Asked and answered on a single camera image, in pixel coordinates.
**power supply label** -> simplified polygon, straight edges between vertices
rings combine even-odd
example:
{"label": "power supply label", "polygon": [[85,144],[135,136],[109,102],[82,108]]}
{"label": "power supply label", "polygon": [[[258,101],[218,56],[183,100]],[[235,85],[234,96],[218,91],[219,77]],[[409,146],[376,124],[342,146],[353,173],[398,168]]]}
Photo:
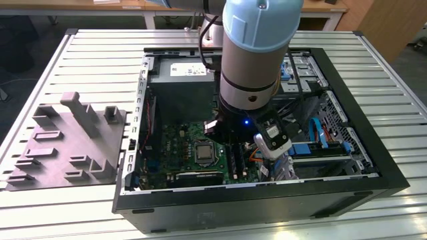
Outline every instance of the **power supply label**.
{"label": "power supply label", "polygon": [[171,77],[206,75],[207,68],[202,62],[179,62],[171,64]]}

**white label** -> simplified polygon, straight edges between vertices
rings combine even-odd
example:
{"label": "white label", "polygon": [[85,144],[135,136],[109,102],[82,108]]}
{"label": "white label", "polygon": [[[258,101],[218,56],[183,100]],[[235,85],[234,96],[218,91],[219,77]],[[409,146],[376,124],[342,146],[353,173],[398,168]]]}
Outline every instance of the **white label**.
{"label": "white label", "polygon": [[262,174],[266,175],[266,177],[269,177],[269,169],[267,169],[267,167],[265,167],[265,165],[261,166],[261,172],[262,172]]}
{"label": "white label", "polygon": [[270,136],[270,138],[274,138],[275,136],[279,135],[279,129],[277,125],[273,125],[269,129],[267,129],[267,134]]}
{"label": "white label", "polygon": [[123,6],[123,9],[142,9],[141,6]]}
{"label": "white label", "polygon": [[171,77],[206,75],[207,68],[202,62],[173,63],[171,65]]}

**aluminum profile table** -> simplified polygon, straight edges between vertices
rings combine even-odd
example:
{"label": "aluminum profile table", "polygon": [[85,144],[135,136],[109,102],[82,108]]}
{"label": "aluminum profile table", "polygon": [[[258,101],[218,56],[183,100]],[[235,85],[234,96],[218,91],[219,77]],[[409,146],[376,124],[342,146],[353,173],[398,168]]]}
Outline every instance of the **aluminum profile table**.
{"label": "aluminum profile table", "polygon": [[[182,30],[79,30],[67,34],[0,147],[0,189],[26,148],[39,104],[79,91],[95,110],[118,105],[134,119],[145,48],[197,47],[198,33]],[[410,188],[334,218],[157,234],[167,239],[426,239],[426,107],[364,36],[300,31],[291,47],[325,48],[376,131],[409,179]],[[123,139],[123,149],[129,145]],[[139,239],[113,214],[114,185],[0,192],[0,239]]]}

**screw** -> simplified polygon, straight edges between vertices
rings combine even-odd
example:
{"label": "screw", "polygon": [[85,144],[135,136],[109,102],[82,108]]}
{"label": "screw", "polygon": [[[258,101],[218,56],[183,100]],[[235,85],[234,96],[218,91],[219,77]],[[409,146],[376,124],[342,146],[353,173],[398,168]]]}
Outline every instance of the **screw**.
{"label": "screw", "polygon": [[255,102],[257,101],[257,99],[258,99],[258,96],[250,96],[249,98],[247,98],[247,100],[250,101],[250,102]]}

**workbench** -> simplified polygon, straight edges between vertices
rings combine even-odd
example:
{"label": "workbench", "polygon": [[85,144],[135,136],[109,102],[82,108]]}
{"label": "workbench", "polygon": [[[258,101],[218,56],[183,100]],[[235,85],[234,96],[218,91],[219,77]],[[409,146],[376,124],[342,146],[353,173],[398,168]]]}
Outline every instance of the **workbench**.
{"label": "workbench", "polygon": [[[302,18],[328,19],[325,31],[334,31],[344,13],[349,11],[338,0],[336,5],[324,0],[305,0]],[[94,0],[0,0],[0,15],[42,16],[143,16],[147,29],[157,29],[155,16],[193,16],[195,13],[167,8],[145,0],[122,0],[114,4],[94,4]]]}
{"label": "workbench", "polygon": [[[197,47],[198,33],[182,30],[69,32],[0,147],[0,189],[37,125],[41,104],[59,104],[81,92],[94,110],[115,105],[134,120],[145,48]],[[340,217],[162,233],[167,239],[377,239],[426,238],[427,109],[364,36],[300,31],[290,46],[325,48],[365,114],[405,174],[410,188]],[[123,139],[126,149],[129,139]],[[115,185],[0,192],[0,239],[138,239],[143,235],[113,214]]]}

